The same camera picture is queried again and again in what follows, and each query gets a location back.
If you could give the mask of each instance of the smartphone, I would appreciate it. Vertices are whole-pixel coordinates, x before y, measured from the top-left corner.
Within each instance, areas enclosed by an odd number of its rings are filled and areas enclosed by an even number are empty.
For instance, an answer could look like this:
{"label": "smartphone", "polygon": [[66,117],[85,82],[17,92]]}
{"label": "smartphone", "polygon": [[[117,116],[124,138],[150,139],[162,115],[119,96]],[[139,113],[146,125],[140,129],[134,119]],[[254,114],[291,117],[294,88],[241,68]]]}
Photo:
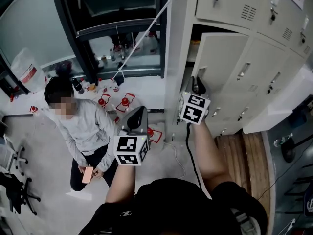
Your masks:
{"label": "smartphone", "polygon": [[93,167],[91,166],[86,167],[82,183],[89,184],[92,178],[92,173],[93,173]]}

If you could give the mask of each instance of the locker door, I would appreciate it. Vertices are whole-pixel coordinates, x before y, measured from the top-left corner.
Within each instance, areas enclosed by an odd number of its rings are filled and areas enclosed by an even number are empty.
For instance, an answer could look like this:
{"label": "locker door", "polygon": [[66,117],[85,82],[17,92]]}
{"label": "locker door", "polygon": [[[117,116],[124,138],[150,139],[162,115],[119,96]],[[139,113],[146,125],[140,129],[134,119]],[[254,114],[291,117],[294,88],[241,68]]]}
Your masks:
{"label": "locker door", "polygon": [[[299,31],[294,38],[291,39],[291,49],[297,52],[300,56],[306,58],[309,56],[313,48],[313,0],[305,0],[303,8],[302,24]],[[305,30],[301,34],[302,25],[304,20],[308,16],[309,22]]]}
{"label": "locker door", "polygon": [[263,0],[198,0],[196,17],[253,28]]}
{"label": "locker door", "polygon": [[238,63],[222,92],[254,95],[264,83],[271,70],[286,58],[280,48],[254,39],[245,57]]}
{"label": "locker door", "polygon": [[192,75],[205,68],[202,80],[212,92],[219,91],[233,72],[247,40],[248,36],[237,33],[203,33]]}
{"label": "locker door", "polygon": [[225,135],[232,135],[238,132],[242,125],[238,122],[230,122],[230,123],[210,123],[206,121],[207,127],[209,128],[212,137],[215,138],[217,136],[225,136]]}
{"label": "locker door", "polygon": [[[289,57],[286,62],[283,63],[279,72],[275,74],[270,81],[268,81],[268,85],[265,84],[263,90],[260,91],[260,93],[266,97],[266,105],[271,103],[278,93],[289,84],[289,82],[297,75],[304,63],[305,60],[301,56],[293,51],[290,52]],[[268,93],[269,86],[272,87],[270,93]]]}
{"label": "locker door", "polygon": [[240,94],[213,94],[207,121],[237,122],[248,112],[249,108],[246,109],[248,103],[249,98]]}
{"label": "locker door", "polygon": [[[262,11],[262,17],[258,20],[257,31],[284,45],[289,45],[293,37],[300,34],[304,20],[301,9],[292,0],[279,0],[276,7],[270,1]],[[275,20],[272,21],[272,11],[275,10]]]}

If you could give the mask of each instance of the person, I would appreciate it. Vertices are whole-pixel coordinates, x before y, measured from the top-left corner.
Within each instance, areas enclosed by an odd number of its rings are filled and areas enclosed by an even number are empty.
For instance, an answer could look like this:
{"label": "person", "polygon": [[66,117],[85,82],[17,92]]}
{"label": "person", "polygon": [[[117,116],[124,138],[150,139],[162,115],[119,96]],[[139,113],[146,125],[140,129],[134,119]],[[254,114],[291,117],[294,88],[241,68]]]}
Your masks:
{"label": "person", "polygon": [[79,235],[265,235],[265,209],[232,181],[206,124],[193,125],[193,132],[212,200],[197,185],[174,178],[155,180],[134,196],[135,167],[119,165],[105,203]]}
{"label": "person", "polygon": [[75,99],[70,80],[53,77],[44,92],[49,109],[44,113],[58,126],[68,150],[73,156],[70,185],[81,191],[87,166],[94,167],[93,176],[103,177],[111,185],[117,161],[113,154],[113,139],[117,126],[107,112],[89,99]]}

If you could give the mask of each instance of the black cable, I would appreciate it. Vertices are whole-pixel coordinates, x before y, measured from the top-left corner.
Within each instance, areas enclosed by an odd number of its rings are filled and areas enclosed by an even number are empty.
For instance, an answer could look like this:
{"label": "black cable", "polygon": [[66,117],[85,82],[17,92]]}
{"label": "black cable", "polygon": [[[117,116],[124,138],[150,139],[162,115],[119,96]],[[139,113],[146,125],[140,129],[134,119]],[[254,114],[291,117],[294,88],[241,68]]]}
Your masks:
{"label": "black cable", "polygon": [[189,139],[189,135],[190,135],[190,124],[191,124],[191,123],[187,123],[186,146],[187,146],[187,150],[188,150],[188,152],[189,152],[189,154],[190,154],[190,158],[191,158],[192,165],[193,165],[193,167],[194,167],[195,174],[196,174],[196,176],[197,176],[197,180],[198,180],[199,187],[200,187],[200,189],[202,189],[201,183],[200,183],[200,179],[199,179],[199,176],[198,176],[198,173],[197,173],[197,170],[196,170],[194,157],[192,156],[192,153],[191,153],[191,151],[190,151],[190,149],[189,149],[189,145],[188,145],[188,139]]}
{"label": "black cable", "polygon": [[270,186],[270,188],[268,188],[267,190],[265,190],[265,191],[263,192],[263,194],[261,195],[261,197],[258,198],[258,200],[260,200],[260,198],[263,197],[263,195],[265,194],[265,192],[267,192],[268,190],[270,190],[270,189],[276,184],[277,180],[280,179],[282,176],[284,176],[284,175],[286,174],[286,172],[289,171],[289,169],[290,169],[291,167],[293,167],[293,166],[302,158],[304,152],[311,146],[312,143],[313,143],[313,140],[312,140],[311,143],[307,146],[307,148],[305,148],[305,149],[302,151],[300,157],[299,157],[282,175],[280,175],[280,176],[275,180],[274,184],[272,184],[272,185]]}

